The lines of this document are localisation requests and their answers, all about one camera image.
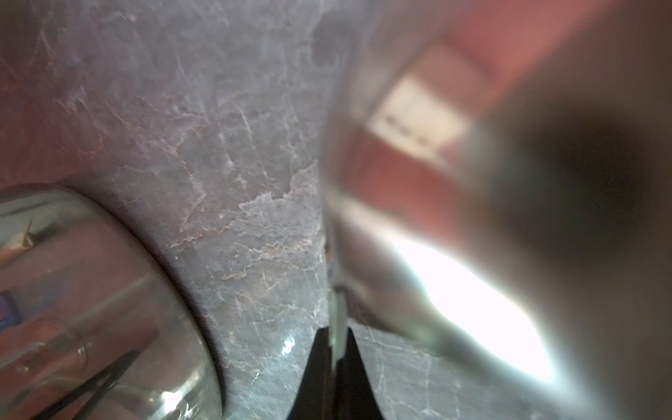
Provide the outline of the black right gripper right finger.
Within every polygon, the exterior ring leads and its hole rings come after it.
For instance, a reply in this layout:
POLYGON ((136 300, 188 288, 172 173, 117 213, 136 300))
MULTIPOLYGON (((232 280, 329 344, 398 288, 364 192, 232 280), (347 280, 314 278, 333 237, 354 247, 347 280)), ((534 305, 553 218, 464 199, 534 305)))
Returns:
POLYGON ((335 389, 335 418, 383 420, 365 369, 354 333, 348 328, 346 352, 338 361, 335 389))

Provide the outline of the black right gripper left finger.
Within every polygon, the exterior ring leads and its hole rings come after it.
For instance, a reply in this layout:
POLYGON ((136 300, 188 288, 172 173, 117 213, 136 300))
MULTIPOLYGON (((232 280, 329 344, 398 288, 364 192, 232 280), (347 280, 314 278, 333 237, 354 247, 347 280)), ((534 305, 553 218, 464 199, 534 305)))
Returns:
POLYGON ((331 419, 331 350, 328 328, 318 329, 287 420, 331 419))

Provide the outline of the steel pot lid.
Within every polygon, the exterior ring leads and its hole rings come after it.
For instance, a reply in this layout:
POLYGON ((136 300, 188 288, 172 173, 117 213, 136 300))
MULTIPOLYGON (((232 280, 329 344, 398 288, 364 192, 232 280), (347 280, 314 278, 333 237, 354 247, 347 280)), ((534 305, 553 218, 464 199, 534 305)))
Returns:
POLYGON ((325 135, 335 283, 390 332, 670 418, 670 2, 390 1, 325 135))

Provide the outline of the stainless steel stock pot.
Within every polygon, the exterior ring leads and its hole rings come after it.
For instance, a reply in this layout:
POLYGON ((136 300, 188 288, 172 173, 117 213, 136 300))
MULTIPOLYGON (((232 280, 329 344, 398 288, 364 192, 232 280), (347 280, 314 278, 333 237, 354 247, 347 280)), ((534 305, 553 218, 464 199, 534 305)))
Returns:
POLYGON ((1 192, 1 416, 218 419, 222 384, 142 244, 55 185, 1 192))

